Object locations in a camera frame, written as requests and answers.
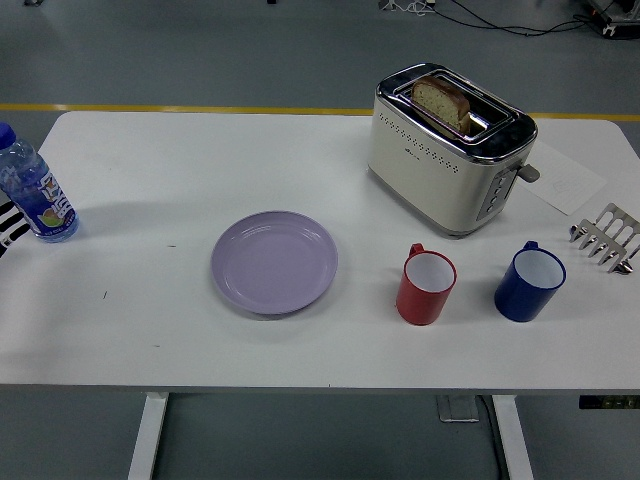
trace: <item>bread slice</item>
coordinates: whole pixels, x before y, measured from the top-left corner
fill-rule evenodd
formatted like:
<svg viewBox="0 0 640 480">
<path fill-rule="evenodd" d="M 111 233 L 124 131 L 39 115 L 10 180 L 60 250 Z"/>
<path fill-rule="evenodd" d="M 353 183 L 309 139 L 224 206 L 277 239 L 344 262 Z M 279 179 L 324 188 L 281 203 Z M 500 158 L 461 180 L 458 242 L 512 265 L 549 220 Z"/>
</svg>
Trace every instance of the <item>bread slice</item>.
<svg viewBox="0 0 640 480">
<path fill-rule="evenodd" d="M 411 100 L 462 135 L 469 135 L 469 100 L 450 83 L 429 75 L 421 77 L 413 84 Z"/>
</svg>

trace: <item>plastic bottle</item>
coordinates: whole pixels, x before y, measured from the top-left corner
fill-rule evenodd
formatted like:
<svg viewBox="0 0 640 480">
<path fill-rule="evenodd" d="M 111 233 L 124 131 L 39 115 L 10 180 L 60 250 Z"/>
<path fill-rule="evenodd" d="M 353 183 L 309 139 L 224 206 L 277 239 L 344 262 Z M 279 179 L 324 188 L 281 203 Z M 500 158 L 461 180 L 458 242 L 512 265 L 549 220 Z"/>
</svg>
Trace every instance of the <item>plastic bottle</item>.
<svg viewBox="0 0 640 480">
<path fill-rule="evenodd" d="M 0 189 L 24 214 L 36 237 L 61 242 L 78 229 L 78 215 L 49 166 L 29 142 L 0 122 Z"/>
</svg>

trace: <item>table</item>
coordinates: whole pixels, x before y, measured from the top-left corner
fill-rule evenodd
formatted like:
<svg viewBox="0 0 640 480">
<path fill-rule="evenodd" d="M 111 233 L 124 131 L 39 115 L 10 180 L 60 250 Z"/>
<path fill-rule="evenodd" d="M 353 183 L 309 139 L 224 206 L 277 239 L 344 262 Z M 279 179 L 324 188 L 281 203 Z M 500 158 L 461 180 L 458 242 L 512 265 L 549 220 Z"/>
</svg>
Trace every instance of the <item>table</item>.
<svg viewBox="0 0 640 480">
<path fill-rule="evenodd" d="M 267 387 L 639 393 L 639 276 L 607 274 L 568 240 L 609 202 L 637 216 L 640 161 L 612 123 L 537 123 L 540 140 L 607 185 L 566 216 L 517 184 L 493 222 L 451 239 L 368 172 L 370 117 L 67 113 L 40 152 L 81 226 L 57 245 L 23 237 L 3 257 L 0 385 L 115 387 L 161 401 Z M 276 319 L 228 304 L 209 269 L 218 237 L 268 210 L 315 219 L 339 256 L 327 292 Z M 492 292 L 527 240 L 557 254 L 568 280 L 543 314 L 517 324 Z M 458 269 L 427 327 L 394 307 L 416 242 Z"/>
</svg>

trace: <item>toaster lever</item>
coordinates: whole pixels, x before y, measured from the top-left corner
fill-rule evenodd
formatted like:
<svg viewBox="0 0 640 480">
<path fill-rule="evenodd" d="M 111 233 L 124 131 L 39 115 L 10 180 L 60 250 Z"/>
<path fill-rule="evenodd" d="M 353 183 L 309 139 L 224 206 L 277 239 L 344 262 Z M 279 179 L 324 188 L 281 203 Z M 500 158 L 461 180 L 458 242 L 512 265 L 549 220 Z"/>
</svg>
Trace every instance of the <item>toaster lever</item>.
<svg viewBox="0 0 640 480">
<path fill-rule="evenodd" d="M 540 172 L 531 165 L 525 165 L 518 170 L 518 176 L 527 183 L 533 183 L 540 178 Z"/>
</svg>

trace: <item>mug handle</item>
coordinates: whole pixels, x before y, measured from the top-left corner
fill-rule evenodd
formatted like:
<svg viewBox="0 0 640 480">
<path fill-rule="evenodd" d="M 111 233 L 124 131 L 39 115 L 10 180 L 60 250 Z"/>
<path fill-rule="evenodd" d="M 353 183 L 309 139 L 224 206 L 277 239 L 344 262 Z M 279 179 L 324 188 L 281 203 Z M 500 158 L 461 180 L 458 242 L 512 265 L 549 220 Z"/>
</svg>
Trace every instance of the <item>mug handle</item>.
<svg viewBox="0 0 640 480">
<path fill-rule="evenodd" d="M 412 257 L 415 254 L 422 252 L 424 252 L 424 247 L 422 246 L 422 244 L 414 243 L 413 245 L 411 245 L 411 249 L 409 250 L 409 256 Z"/>
</svg>

